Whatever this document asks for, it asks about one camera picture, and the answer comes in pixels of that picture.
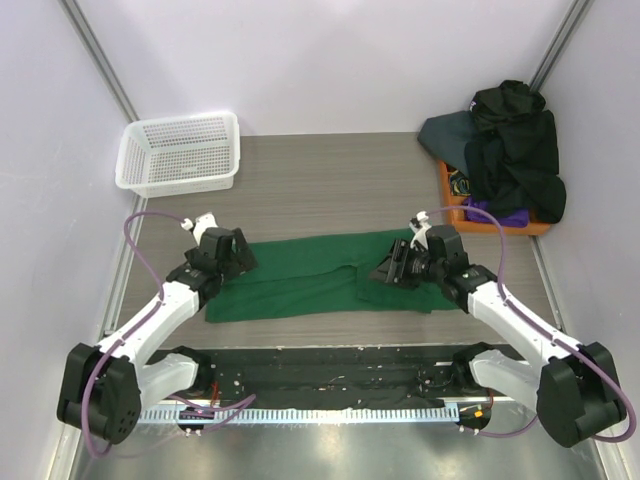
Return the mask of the green t shirt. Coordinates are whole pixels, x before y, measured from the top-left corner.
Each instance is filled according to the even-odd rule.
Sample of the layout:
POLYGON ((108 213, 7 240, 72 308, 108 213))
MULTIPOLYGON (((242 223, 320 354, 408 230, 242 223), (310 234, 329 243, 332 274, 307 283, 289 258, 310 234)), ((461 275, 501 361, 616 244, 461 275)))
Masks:
POLYGON ((369 274, 409 229, 312 236, 251 245, 258 267, 225 284, 205 308, 213 324, 333 312, 454 310, 433 284, 415 290, 369 274))

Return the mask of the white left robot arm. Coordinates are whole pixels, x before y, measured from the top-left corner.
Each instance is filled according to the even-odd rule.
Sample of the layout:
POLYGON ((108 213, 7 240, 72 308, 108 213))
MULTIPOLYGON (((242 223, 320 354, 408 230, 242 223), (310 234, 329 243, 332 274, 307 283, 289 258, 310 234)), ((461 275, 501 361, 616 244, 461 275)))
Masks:
POLYGON ((196 227, 194 248, 172 270, 158 294, 124 326, 96 345, 77 344, 68 354, 57 419, 119 444, 143 410, 176 393, 205 397, 214 382, 211 358, 179 346, 151 358, 182 324, 203 310, 231 280, 258 262, 239 228, 196 227))

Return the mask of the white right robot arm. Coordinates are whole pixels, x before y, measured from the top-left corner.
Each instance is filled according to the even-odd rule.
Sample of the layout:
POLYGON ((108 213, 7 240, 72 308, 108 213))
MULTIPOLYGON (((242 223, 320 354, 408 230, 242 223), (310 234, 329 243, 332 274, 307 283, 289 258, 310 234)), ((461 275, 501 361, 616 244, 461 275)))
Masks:
POLYGON ((397 238, 369 277, 405 289, 424 284, 496 331, 519 354, 514 360, 478 343, 457 352, 451 380, 465 395, 481 388, 502 393, 533 411, 560 446, 600 439, 602 431, 636 418, 624 396, 615 362, 598 342, 585 345, 551 326, 508 292, 501 277, 470 262, 451 225, 413 228, 410 240, 397 238))

